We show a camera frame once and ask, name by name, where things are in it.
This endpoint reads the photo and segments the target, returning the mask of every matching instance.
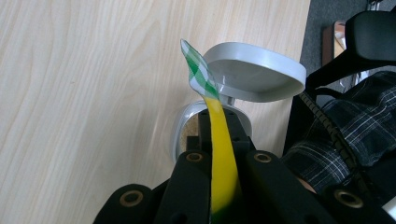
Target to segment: dark floor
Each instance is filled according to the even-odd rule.
[[[311,74],[321,67],[321,33],[335,21],[346,21],[366,10],[367,0],[311,0],[300,63]],[[390,11],[396,0],[384,0],[380,10]]]

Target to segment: light wood grain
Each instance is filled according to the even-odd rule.
[[[0,1],[0,223],[92,223],[117,188],[172,172],[176,112],[200,99],[179,39],[298,61],[309,0]],[[237,102],[279,154],[290,99]]]

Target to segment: green and white checkered tag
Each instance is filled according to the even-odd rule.
[[[190,68],[190,86],[203,96],[219,99],[218,86],[205,59],[186,40],[182,39],[180,44]]]

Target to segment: metal ring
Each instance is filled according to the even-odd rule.
[[[120,197],[120,204],[124,207],[133,207],[140,204],[143,201],[143,193],[139,190],[126,191]]]
[[[263,154],[263,153],[257,153],[254,155],[254,160],[259,161],[259,162],[270,162],[272,159],[270,156]]]
[[[351,208],[361,208],[364,205],[360,197],[343,189],[337,189],[334,192],[334,197],[338,202]]]
[[[203,156],[200,153],[192,152],[187,155],[187,161],[198,162],[201,161]]]

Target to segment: wooden surface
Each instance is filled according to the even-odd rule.
[[[172,172],[176,112],[200,97],[180,51],[245,42],[298,61],[309,0],[0,1],[0,223],[92,223],[110,194]],[[283,147],[290,99],[236,102]]]

